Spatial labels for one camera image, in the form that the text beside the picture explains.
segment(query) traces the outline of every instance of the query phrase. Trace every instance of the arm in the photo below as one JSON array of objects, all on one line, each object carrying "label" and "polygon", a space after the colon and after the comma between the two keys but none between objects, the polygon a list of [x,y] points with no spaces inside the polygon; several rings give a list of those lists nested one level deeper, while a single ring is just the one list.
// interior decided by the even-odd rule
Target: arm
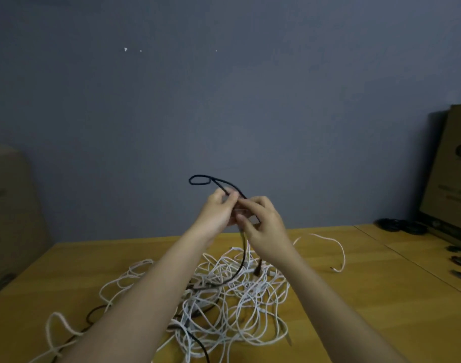
[{"label": "arm", "polygon": [[210,195],[192,227],[64,356],[62,363],[150,361],[200,257],[229,220],[238,193]]},{"label": "arm", "polygon": [[406,363],[407,360],[353,311],[301,258],[267,197],[239,200],[261,221],[256,230],[237,216],[259,256],[282,271],[334,363]]}]

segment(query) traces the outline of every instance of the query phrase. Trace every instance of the left hand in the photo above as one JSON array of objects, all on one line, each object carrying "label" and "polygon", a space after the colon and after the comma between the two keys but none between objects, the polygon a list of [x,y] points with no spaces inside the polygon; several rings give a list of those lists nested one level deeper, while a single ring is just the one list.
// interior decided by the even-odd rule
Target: left hand
[{"label": "left hand", "polygon": [[197,220],[191,227],[198,233],[199,237],[206,241],[213,240],[226,226],[236,223],[235,217],[231,217],[231,215],[239,198],[239,193],[229,188],[226,190],[230,195],[225,202],[222,202],[225,192],[220,188],[208,197]]}]

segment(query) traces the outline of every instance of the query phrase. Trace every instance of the pile of white cables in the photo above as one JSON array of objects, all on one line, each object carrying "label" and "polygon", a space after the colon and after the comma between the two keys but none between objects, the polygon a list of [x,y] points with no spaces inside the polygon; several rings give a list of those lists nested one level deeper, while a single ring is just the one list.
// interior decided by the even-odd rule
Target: pile of white cables
[{"label": "pile of white cables", "polygon": [[[331,269],[337,273],[343,271],[346,261],[343,246],[336,239],[322,237],[317,234],[310,235],[332,240],[340,245],[343,253],[343,264],[340,269]],[[296,239],[293,244],[298,242],[300,238]],[[287,335],[288,326],[279,317],[277,309],[286,300],[290,285],[280,271],[264,261],[261,276],[256,278],[253,271],[258,264],[258,257],[254,251],[250,250],[248,245],[246,249],[246,261],[243,268],[226,285],[206,290],[187,289],[184,292],[181,303],[177,307],[177,312],[170,321],[170,325],[178,325],[181,329],[168,330],[171,336],[161,344],[157,352],[170,341],[176,340],[185,354],[186,363],[189,363],[191,358],[204,357],[202,348],[190,337],[189,333],[191,333],[198,338],[208,353],[218,346],[222,346],[219,363],[222,362],[226,354],[228,363],[231,345],[235,341],[245,341],[251,345],[263,346],[274,344]],[[219,260],[209,254],[203,254],[205,262],[197,266],[191,283],[195,283],[195,289],[198,289],[198,286],[221,284],[237,272],[243,256],[244,250],[240,247],[232,247]],[[119,278],[106,283],[101,288],[99,296],[107,304],[105,312],[118,296],[128,291],[133,283],[145,274],[145,272],[141,271],[142,267],[147,267],[153,263],[154,261],[151,259],[137,262],[130,266]],[[110,289],[111,286],[113,288],[116,286],[117,292],[108,298],[105,296],[105,291]],[[211,320],[204,313],[210,307],[212,307],[214,317]],[[198,317],[200,324],[192,319],[192,315],[195,315],[197,311],[201,315]],[[62,346],[54,346],[50,330],[54,317],[60,319],[71,334],[75,336],[83,335],[81,332],[72,329],[61,313],[52,313],[46,322],[46,338],[50,349],[29,363],[33,363],[50,353],[61,356],[59,353],[60,348],[76,342],[75,340]],[[272,338],[267,337],[269,334],[265,336],[268,326],[275,329],[275,334]]]}]

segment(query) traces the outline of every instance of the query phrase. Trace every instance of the beige object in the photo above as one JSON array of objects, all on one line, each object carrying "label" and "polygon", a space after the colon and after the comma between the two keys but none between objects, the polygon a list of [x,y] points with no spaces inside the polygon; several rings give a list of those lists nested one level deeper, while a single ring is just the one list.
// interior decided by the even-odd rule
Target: beige object
[{"label": "beige object", "polygon": [[[342,262],[340,247],[306,236],[307,233],[342,243],[347,257],[342,273],[330,270]],[[461,362],[461,280],[448,278],[453,264],[447,260],[450,253],[445,250],[446,241],[431,234],[389,233],[373,225],[294,229],[289,235],[291,239],[304,236],[296,244],[299,253],[412,363]],[[44,325],[53,311],[62,312],[75,329],[85,328],[86,314],[102,304],[98,292],[103,284],[133,262],[159,259],[177,239],[55,244],[0,292],[0,362],[27,363],[46,351]],[[239,234],[223,234],[208,252],[218,258],[231,246],[240,245]],[[234,343],[230,362],[330,362],[291,289],[278,313],[288,324],[292,346],[286,339],[265,347]],[[216,316],[209,313],[209,318]],[[70,337],[57,322],[53,331],[56,344]],[[273,331],[271,324],[266,336],[271,338]],[[219,361],[220,353],[213,351],[211,362]],[[172,341],[153,361],[174,362],[182,358]],[[46,357],[40,363],[50,361]]]},{"label": "beige object", "polygon": [[0,284],[50,246],[29,165],[21,152],[0,144]]},{"label": "beige object", "polygon": [[434,234],[461,241],[461,105],[447,116],[418,219]]}]

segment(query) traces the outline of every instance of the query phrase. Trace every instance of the right hand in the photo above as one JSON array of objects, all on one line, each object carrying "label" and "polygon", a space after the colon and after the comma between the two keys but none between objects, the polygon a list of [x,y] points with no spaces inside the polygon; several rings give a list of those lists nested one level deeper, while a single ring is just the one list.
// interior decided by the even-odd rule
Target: right hand
[{"label": "right hand", "polygon": [[249,209],[261,222],[256,229],[244,215],[236,216],[238,225],[246,233],[254,250],[264,261],[282,268],[296,250],[273,203],[266,196],[256,196],[249,200],[240,198],[237,202]]}]

